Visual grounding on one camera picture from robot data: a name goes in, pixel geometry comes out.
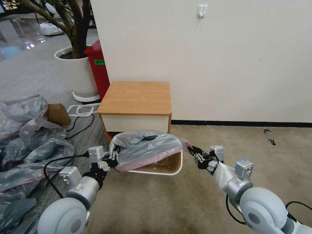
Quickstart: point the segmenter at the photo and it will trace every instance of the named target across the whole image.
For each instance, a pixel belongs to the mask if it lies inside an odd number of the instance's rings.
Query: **beige carpet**
[[[254,186],[312,206],[312,129],[173,125],[172,134],[204,150],[225,147],[226,164],[247,158],[254,163]],[[276,146],[268,138],[274,138]],[[312,226],[312,211],[292,204],[291,213]],[[98,193],[88,234],[99,233],[251,233],[227,213],[225,194],[207,171],[184,154],[176,176],[109,172]]]

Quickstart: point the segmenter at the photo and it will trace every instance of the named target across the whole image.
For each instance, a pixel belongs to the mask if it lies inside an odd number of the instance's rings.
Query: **white planter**
[[[62,76],[68,87],[73,91],[73,96],[78,101],[94,101],[99,99],[98,89],[95,84],[89,58],[63,59],[62,54],[72,51],[71,47],[61,49],[54,54],[59,61]]]

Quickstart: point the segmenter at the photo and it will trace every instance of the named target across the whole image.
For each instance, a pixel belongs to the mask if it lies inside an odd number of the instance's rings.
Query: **green label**
[[[94,64],[95,64],[95,65],[105,65],[105,61],[104,61],[104,60],[95,59],[95,60],[94,60]]]

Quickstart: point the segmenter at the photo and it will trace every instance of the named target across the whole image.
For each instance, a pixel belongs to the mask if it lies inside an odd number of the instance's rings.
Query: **red trash bin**
[[[100,95],[100,99],[102,101],[108,87],[110,86],[110,81],[106,71],[100,40],[87,48],[85,50],[85,54],[89,58],[98,94]]]

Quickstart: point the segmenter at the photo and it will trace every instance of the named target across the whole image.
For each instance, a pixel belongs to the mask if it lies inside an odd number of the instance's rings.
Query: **cardboard box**
[[[47,116],[48,121],[61,124],[62,126],[70,125],[72,121],[65,109],[65,106],[60,103],[48,104]]]

